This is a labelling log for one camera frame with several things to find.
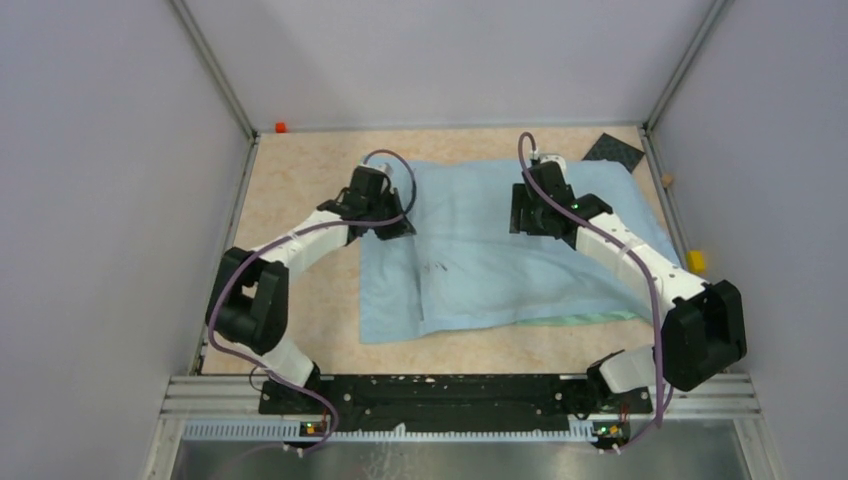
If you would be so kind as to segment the green and blue pillowcase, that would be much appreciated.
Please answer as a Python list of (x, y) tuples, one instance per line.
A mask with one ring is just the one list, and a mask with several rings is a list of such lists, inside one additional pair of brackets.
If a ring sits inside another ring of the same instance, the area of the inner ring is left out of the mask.
[(380, 156), (411, 236), (360, 241), (360, 339), (408, 341), (514, 323), (586, 325), (650, 318), (650, 305), (565, 242), (509, 230), (515, 160), (456, 165)]

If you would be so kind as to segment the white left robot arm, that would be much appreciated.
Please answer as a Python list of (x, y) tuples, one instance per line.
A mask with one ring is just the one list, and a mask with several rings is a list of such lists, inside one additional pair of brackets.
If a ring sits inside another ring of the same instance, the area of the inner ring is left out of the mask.
[(288, 334), (290, 288), (323, 257), (372, 232), (381, 240), (414, 234), (387, 164), (360, 164), (339, 194), (297, 227), (252, 250), (221, 257), (206, 313), (209, 343), (285, 381), (283, 401), (297, 413), (319, 404), (315, 362)]

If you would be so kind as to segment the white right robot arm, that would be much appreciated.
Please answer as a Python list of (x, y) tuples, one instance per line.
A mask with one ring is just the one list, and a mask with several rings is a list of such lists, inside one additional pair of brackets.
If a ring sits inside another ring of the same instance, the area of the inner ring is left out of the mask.
[(510, 230), (552, 237), (607, 269), (648, 309), (654, 340), (612, 353), (587, 370), (589, 404), (612, 412), (627, 392), (669, 385), (689, 392), (748, 353), (742, 296), (666, 258), (594, 194), (575, 196), (563, 160), (522, 161)]

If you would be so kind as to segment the black textured square mat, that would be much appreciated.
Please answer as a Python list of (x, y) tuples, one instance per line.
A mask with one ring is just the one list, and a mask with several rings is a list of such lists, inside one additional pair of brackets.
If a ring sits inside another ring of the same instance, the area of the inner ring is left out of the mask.
[(583, 156), (583, 161), (609, 161), (617, 163), (633, 173), (645, 153), (612, 135), (603, 133)]

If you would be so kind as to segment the small yellow block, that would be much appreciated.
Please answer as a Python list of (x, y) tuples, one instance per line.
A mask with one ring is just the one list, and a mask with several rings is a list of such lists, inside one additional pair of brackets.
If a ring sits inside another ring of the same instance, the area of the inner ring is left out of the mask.
[(687, 251), (686, 262), (688, 270), (693, 274), (700, 275), (707, 270), (706, 257), (701, 250)]

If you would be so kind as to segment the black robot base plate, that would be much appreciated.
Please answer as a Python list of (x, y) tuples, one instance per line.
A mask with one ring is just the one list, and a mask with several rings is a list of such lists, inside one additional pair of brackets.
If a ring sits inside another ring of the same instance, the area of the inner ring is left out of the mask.
[(603, 393), (584, 376), (559, 374), (334, 375), (310, 381), (314, 397), (272, 380), (262, 415), (339, 414), (338, 433), (510, 433), (564, 431), (595, 415), (650, 414), (646, 388)]

